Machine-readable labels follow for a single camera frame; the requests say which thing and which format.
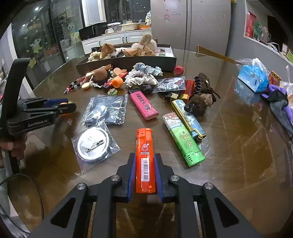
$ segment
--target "green lighter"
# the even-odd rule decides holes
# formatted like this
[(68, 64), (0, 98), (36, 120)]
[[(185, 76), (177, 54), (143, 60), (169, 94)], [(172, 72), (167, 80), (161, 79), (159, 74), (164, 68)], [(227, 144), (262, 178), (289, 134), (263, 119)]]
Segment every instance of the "green lighter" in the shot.
[(175, 112), (162, 117), (189, 167), (205, 160), (198, 145)]

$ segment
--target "red cap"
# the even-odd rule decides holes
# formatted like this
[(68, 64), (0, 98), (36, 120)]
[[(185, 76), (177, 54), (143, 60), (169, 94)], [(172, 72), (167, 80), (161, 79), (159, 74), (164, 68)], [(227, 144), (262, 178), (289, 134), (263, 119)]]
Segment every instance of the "red cap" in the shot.
[(184, 73), (184, 68), (182, 66), (176, 66), (174, 72), (175, 74), (181, 75)]

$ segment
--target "orange lighter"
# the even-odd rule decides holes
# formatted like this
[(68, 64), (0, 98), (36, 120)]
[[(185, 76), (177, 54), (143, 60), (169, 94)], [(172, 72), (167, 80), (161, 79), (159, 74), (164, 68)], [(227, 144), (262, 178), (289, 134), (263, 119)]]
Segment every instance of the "orange lighter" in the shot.
[(155, 166), (152, 129), (136, 131), (136, 192), (155, 193)]

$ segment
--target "black box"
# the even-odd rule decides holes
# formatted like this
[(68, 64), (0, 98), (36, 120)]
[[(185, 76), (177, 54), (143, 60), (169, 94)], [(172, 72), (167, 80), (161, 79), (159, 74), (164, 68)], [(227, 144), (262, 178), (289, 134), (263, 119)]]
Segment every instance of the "black box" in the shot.
[[(120, 44), (120, 47), (131, 47), (132, 44)], [(101, 59), (98, 61), (88, 62), (89, 54), (87, 58), (82, 60), (76, 65), (76, 69), (80, 75), (86, 75), (88, 72), (91, 72), (95, 69), (98, 69), (102, 66), (111, 64), (113, 69), (120, 68), (126, 69), (127, 71), (131, 71), (133, 66), (136, 63), (144, 63), (145, 65), (149, 65), (151, 67), (160, 67), (163, 72), (173, 72), (176, 66), (176, 57), (174, 50), (171, 45), (158, 44), (157, 47), (166, 47), (171, 48), (174, 57), (164, 57), (164, 56), (128, 56), (128, 57), (119, 57), (119, 58), (111, 58), (111, 59)]]

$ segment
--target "microwave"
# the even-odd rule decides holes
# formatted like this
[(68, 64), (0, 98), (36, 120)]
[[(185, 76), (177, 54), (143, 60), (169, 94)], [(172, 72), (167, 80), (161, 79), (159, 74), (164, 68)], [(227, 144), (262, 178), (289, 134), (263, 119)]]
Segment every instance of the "microwave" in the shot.
[(100, 36), (108, 29), (107, 22), (96, 23), (79, 30), (81, 40), (91, 39)]

